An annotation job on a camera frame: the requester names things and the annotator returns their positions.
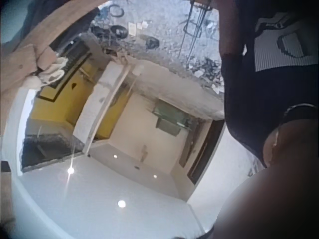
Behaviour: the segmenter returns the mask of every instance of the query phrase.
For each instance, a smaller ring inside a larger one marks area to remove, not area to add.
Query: wooden door
[[[206,140],[202,148],[200,149],[200,152],[193,166],[188,172],[188,177],[193,182],[193,184],[196,184],[198,182],[202,173],[204,172],[213,154],[213,151],[217,145],[217,142],[223,130],[224,124],[225,124],[224,120],[212,122],[209,132],[207,134]]]

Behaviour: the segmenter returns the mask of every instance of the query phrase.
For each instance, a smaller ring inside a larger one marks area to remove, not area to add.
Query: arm
[[[215,0],[214,6],[219,10],[220,56],[242,55],[244,43],[235,0]]]

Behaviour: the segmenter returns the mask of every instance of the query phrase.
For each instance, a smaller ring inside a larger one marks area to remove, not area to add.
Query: yellow wall
[[[124,88],[121,90],[122,92],[118,96],[117,101],[106,111],[100,127],[96,133],[96,137],[98,139],[109,139],[112,131],[121,116],[123,109],[125,108],[126,103],[128,102],[130,95],[127,95],[128,89]]]
[[[90,76],[94,76],[97,71],[97,68],[89,62],[85,62],[81,68]],[[58,123],[68,122],[74,126],[87,98],[93,91],[93,87],[94,84],[84,80],[80,72],[77,71],[63,88],[55,102],[36,98],[30,117],[35,120],[46,120]],[[46,86],[40,95],[53,99],[56,91],[57,89]]]

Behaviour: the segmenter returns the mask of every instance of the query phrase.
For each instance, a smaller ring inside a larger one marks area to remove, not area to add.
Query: recessed ceiling light
[[[68,169],[68,174],[73,174],[73,173],[74,173],[74,168],[70,167],[70,168]]]
[[[118,201],[118,205],[120,208],[124,208],[126,206],[126,203],[125,203],[125,201],[120,200],[120,201]]]

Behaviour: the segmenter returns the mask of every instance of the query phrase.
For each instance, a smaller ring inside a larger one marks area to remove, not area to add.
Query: metal frame
[[[183,29],[184,37],[183,37],[183,41],[181,43],[181,47],[180,47],[179,54],[178,54],[178,57],[180,57],[181,50],[183,48],[186,35],[192,36],[192,41],[191,41],[191,45],[190,45],[190,51],[189,51],[189,55],[187,57],[187,62],[186,62],[187,64],[189,63],[189,60],[190,60],[191,54],[193,52],[196,40],[201,37],[201,34],[202,34],[202,27],[201,26],[203,25],[203,22],[204,22],[204,19],[206,17],[206,14],[207,14],[208,11],[212,11],[213,10],[213,8],[210,6],[211,2],[212,2],[212,0],[209,0],[209,2],[208,2],[209,4],[205,5],[205,4],[197,3],[196,0],[190,0],[191,7],[190,7],[190,11],[189,11],[189,15],[188,15],[188,20],[187,20],[186,26]],[[193,13],[194,6],[200,9],[199,16],[198,16],[198,19],[197,19],[197,23],[194,23],[194,22],[192,22],[190,20],[191,19],[191,15]],[[194,24],[196,26],[195,27],[195,31],[194,31],[193,34],[188,32],[188,26],[189,26],[190,23]]]

